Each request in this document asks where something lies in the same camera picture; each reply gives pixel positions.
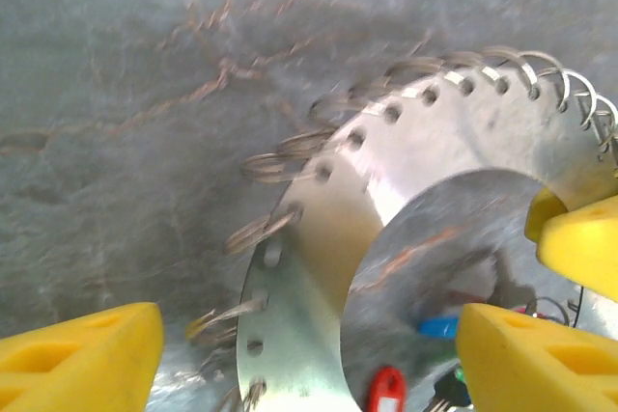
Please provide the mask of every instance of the key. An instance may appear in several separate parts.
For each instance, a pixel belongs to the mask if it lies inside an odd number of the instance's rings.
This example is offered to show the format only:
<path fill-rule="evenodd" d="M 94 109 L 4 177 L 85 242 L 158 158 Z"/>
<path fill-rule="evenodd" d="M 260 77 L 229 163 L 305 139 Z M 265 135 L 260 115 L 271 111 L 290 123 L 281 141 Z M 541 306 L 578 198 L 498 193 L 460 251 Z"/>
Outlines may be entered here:
<path fill-rule="evenodd" d="M 423 412 L 448 412 L 454 407 L 468 407 L 472 401 L 462 379 L 460 366 L 445 373 L 434 384 L 434 397 Z"/>

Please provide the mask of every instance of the red key tag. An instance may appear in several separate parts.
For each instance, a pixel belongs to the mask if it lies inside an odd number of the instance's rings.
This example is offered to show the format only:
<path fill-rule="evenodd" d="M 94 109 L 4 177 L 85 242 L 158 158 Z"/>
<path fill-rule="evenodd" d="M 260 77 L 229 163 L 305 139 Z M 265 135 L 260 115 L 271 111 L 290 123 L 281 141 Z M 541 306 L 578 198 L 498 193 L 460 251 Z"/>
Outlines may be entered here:
<path fill-rule="evenodd" d="M 406 380 L 394 367 L 384 367 L 374 377 L 367 412 L 404 412 Z"/>

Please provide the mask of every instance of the gray marble surface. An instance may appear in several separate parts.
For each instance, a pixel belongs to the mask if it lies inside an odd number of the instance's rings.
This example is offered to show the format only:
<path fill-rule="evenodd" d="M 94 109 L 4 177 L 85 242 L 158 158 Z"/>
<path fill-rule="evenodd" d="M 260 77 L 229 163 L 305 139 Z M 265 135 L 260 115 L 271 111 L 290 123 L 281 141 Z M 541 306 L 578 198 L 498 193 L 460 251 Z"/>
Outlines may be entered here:
<path fill-rule="evenodd" d="M 167 345 L 148 410 L 209 410 L 236 381 L 234 356 L 189 348 L 183 327 L 237 303 L 248 255 L 224 257 L 221 244 L 268 212 L 283 188 L 243 179 L 244 157 L 301 130 L 317 96 L 378 74 L 420 41 L 431 54 L 497 43 L 544 49 L 617 97 L 616 7 L 0 0 L 0 335 L 155 301 Z M 526 185 L 509 191 L 529 193 Z M 458 188 L 445 188 L 448 205 Z M 518 211 L 520 225 L 525 207 Z M 419 237 L 439 233 L 424 224 Z M 497 241 L 531 259 L 520 231 L 501 233 Z M 548 291 L 559 285 L 549 281 Z M 368 317 L 358 324 L 371 326 Z M 379 359 L 360 349 L 369 335 L 345 325 L 343 337 L 348 365 L 364 366 L 351 380 L 361 398 Z M 425 381 L 408 373 L 412 387 Z"/>

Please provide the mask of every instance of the metal disc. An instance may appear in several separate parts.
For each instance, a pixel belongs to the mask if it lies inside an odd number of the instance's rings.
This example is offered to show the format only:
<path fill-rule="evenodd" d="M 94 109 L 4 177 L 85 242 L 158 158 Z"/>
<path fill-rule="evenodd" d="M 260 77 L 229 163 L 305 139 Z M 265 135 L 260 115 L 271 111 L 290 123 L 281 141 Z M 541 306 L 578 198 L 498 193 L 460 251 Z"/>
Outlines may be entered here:
<path fill-rule="evenodd" d="M 478 71 L 458 72 L 474 82 L 470 95 L 436 75 L 382 98 L 341 127 L 281 199 L 275 214 L 301 205 L 302 216 L 256 249 L 243 300 L 265 290 L 267 307 L 238 326 L 240 388 L 266 384 L 256 410 L 359 410 L 340 354 L 351 280 L 380 231 L 431 186 L 502 169 L 539 181 L 568 209 L 618 192 L 611 153 L 581 129 L 576 104 L 557 111 L 549 81 L 540 79 L 532 100 L 515 69 L 500 69 L 510 83 L 503 95 Z M 351 134 L 362 136 L 360 147 L 330 150 Z M 275 265 L 265 262 L 279 249 Z M 250 349 L 256 343 L 258 352 Z"/>

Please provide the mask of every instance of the yellow rubber block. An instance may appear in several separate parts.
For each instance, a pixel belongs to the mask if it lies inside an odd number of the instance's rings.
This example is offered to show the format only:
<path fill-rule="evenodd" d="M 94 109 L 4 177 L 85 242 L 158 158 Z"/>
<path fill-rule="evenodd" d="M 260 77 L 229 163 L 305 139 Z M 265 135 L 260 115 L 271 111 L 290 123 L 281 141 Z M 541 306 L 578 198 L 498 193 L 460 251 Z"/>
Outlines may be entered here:
<path fill-rule="evenodd" d="M 614 340 L 469 304 L 456 343 L 478 412 L 618 412 Z"/>
<path fill-rule="evenodd" d="M 567 207 L 551 193 L 551 190 L 544 188 L 532 199 L 528 215 L 525 218 L 523 234 L 528 240 L 538 243 L 541 237 L 541 229 L 545 223 L 552 217 L 565 212 L 568 212 Z"/>
<path fill-rule="evenodd" d="M 547 221 L 537 258 L 566 278 L 618 301 L 618 196 Z"/>
<path fill-rule="evenodd" d="M 2 412 L 143 411 L 163 349 L 156 304 L 0 340 Z"/>

